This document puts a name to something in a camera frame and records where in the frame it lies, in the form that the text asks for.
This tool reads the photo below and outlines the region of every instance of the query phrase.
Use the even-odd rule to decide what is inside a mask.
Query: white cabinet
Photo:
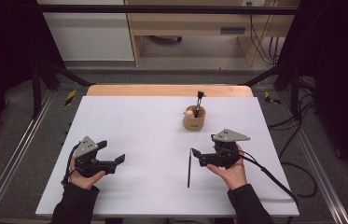
[[[37,0],[55,5],[124,5],[121,0]],[[124,13],[44,13],[64,61],[133,61]]]

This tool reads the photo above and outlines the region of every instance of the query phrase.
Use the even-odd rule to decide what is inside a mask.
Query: black sleeve
[[[250,184],[228,192],[238,224],[274,223]]]
[[[51,224],[90,224],[98,193],[95,187],[87,190],[68,183],[64,188],[63,199],[55,206]]]

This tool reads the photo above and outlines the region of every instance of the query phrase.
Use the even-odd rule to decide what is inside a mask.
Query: horizontal black bar
[[[21,9],[61,13],[177,13],[297,15],[313,12],[297,7],[118,6],[118,5],[17,5]]]

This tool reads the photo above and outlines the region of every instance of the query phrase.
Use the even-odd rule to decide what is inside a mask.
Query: cup containing pens
[[[203,91],[198,91],[197,104],[190,105],[186,108],[185,116],[183,117],[183,126],[189,131],[199,131],[203,127],[206,115],[205,108],[201,106],[203,96]]]

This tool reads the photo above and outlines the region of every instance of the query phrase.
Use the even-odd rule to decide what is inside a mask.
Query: yellow and black tape
[[[76,91],[70,91],[68,97],[66,98],[65,105],[70,105],[74,99]]]
[[[280,100],[272,100],[270,98],[270,94],[267,91],[264,91],[264,100],[269,103],[274,103],[276,105],[280,105],[281,101]]]

